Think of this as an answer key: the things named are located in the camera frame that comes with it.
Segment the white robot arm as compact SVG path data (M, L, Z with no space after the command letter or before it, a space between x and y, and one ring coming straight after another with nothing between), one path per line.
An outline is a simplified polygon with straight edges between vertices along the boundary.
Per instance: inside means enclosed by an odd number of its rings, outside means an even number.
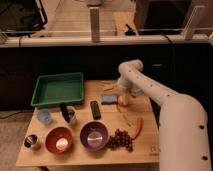
M213 171L207 113L194 97L178 93L142 73L140 60L119 65L118 86L137 87L160 106L159 171Z

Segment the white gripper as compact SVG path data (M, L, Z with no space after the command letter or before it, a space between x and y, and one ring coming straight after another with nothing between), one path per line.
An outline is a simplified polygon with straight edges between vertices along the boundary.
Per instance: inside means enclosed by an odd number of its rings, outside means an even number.
M117 81L117 86L120 90L124 92L130 92L133 87L133 84L130 81L126 80L125 78L120 77ZM130 95L128 93L125 93L124 104L128 105L129 103L130 103Z

